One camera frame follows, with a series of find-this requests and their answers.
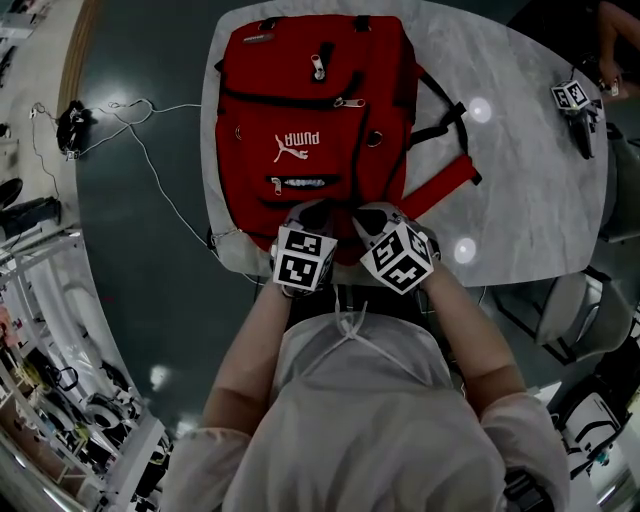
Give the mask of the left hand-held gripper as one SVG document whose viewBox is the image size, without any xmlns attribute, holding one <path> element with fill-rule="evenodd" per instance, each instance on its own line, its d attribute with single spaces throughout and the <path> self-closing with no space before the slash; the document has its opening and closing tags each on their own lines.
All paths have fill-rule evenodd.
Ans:
<svg viewBox="0 0 640 512">
<path fill-rule="evenodd" d="M 272 280 L 288 298 L 302 298 L 316 292 L 331 274 L 338 241 L 333 237 L 333 207 L 322 204 L 322 226 L 304 226 L 303 205 L 288 213 L 272 244 Z"/>
</svg>

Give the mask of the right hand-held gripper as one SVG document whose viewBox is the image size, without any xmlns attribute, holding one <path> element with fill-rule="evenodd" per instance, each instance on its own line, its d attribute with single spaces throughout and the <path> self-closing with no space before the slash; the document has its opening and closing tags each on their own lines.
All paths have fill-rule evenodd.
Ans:
<svg viewBox="0 0 640 512">
<path fill-rule="evenodd" d="M 417 229 L 397 206 L 388 202 L 369 205 L 377 223 L 386 223 L 373 239 L 370 212 L 354 212 L 352 222 L 369 250 L 360 258 L 362 266 L 380 283 L 404 295 L 431 275 L 434 261 L 441 258 L 439 245 L 428 232 Z"/>
</svg>

